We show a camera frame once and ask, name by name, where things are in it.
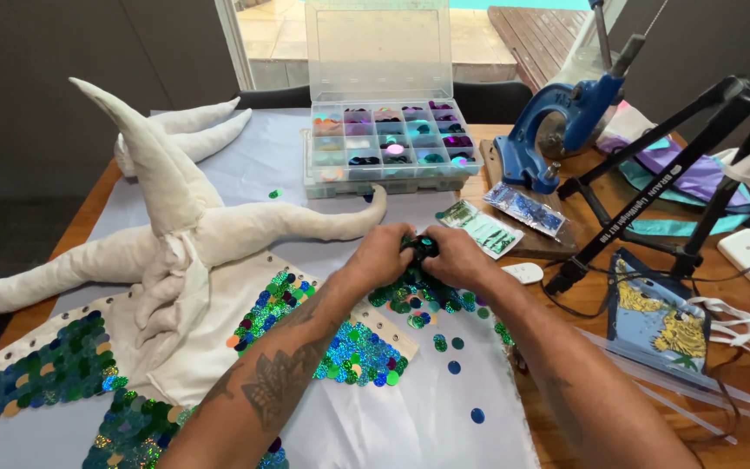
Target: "packet of sequins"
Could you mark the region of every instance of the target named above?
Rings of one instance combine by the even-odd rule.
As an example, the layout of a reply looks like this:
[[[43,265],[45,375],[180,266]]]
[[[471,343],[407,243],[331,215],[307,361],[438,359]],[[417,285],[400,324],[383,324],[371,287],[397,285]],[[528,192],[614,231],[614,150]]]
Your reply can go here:
[[[529,227],[560,241],[557,239],[557,231],[566,222],[566,217],[546,204],[541,204],[502,182],[487,191],[483,200]]]

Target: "plastic organizer box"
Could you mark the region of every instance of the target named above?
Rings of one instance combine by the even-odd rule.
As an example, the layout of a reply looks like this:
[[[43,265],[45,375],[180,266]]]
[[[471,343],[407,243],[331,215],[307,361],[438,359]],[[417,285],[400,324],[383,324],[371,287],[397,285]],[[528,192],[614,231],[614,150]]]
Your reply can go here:
[[[309,197],[369,182],[456,190],[479,174],[478,142],[453,100],[447,0],[307,0],[306,36]]]

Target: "swimming pool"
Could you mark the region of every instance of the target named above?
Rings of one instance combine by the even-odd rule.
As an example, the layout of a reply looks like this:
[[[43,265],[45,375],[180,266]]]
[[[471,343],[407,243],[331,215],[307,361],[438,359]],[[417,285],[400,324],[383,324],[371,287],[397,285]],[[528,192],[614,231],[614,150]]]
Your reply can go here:
[[[490,6],[589,10],[587,0],[450,0],[451,8],[487,10]]]

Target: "black chair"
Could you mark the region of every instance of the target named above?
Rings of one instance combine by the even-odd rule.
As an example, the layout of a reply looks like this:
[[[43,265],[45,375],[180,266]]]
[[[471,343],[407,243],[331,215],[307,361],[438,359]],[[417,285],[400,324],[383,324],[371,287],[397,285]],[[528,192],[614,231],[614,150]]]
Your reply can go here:
[[[308,85],[295,86],[283,89],[261,89],[237,92],[234,95],[241,96],[242,100],[236,109],[286,109],[286,108],[311,108],[312,96]]]
[[[532,98],[532,91],[520,82],[453,82],[453,99],[467,123],[516,123]],[[241,91],[236,109],[311,108],[308,85],[284,89]]]
[[[467,123],[515,124],[532,96],[520,82],[453,82],[453,99]]]

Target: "tripod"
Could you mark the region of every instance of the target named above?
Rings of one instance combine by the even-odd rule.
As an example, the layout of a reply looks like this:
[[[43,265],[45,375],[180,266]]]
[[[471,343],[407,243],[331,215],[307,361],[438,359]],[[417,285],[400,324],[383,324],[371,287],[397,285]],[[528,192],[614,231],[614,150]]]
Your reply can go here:
[[[721,105],[719,110],[708,121],[707,126],[699,133],[693,142],[688,144],[679,154],[665,166],[661,172],[654,176],[652,181],[633,198],[619,215],[610,217],[606,208],[603,207],[589,184],[595,179],[605,175],[610,169],[617,167],[623,161],[637,155],[646,147],[660,140],[673,131],[680,123],[693,117],[697,112],[713,106]],[[557,188],[557,195],[561,200],[580,192],[586,199],[592,212],[598,217],[602,230],[595,238],[563,263],[560,271],[548,282],[546,291],[549,294],[563,293],[572,288],[572,285],[582,279],[588,270],[589,263],[601,253],[615,238],[646,246],[657,251],[673,255],[676,260],[671,269],[671,275],[676,278],[684,278],[702,264],[702,255],[699,250],[711,233],[711,229],[717,220],[724,215],[728,201],[737,191],[739,182],[729,177],[724,177],[717,186],[717,190],[711,197],[705,208],[702,219],[693,229],[693,233],[687,242],[677,245],[651,236],[635,234],[626,231],[632,220],[638,218],[645,208],[661,196],[670,186],[676,183],[679,176],[691,167],[706,153],[720,144],[724,138],[733,132],[740,123],[750,116],[750,79],[738,77],[726,77],[708,91],[703,92],[695,101],[687,107],[673,114],[648,133],[641,135],[637,140],[621,149],[615,155],[607,158],[588,173],[566,180]],[[743,145],[740,146],[734,157],[734,163],[750,155],[750,133]]]

